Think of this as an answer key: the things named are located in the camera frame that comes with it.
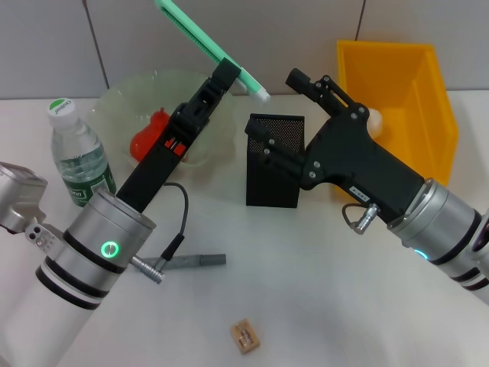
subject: yellow box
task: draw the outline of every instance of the yellow box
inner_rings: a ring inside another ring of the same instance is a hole
[[[339,41],[338,81],[354,101],[381,112],[379,145],[448,184],[458,129],[433,46]]]

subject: wall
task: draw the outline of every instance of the wall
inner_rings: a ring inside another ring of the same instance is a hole
[[[432,43],[449,89],[489,88],[486,0],[175,2],[272,93],[291,92],[284,81],[294,67],[335,76],[335,42],[357,30],[359,40]],[[214,68],[152,0],[88,0],[88,10],[109,85],[152,70]],[[104,92],[82,0],[1,0],[0,34],[0,99]]]

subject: plastic bottle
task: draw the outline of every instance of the plastic bottle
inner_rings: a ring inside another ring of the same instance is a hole
[[[99,188],[115,193],[115,182],[96,133],[79,118],[75,102],[61,98],[47,108],[51,151],[73,202],[85,206]]]

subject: white bottle cap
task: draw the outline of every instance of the white bottle cap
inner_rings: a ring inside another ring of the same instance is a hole
[[[47,115],[53,128],[69,128],[78,121],[75,101],[68,98],[59,98],[52,101],[47,107]]]

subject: white ball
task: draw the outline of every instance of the white ball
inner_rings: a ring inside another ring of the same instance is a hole
[[[376,109],[368,109],[370,117],[367,120],[367,131],[372,139],[382,134],[382,115]]]

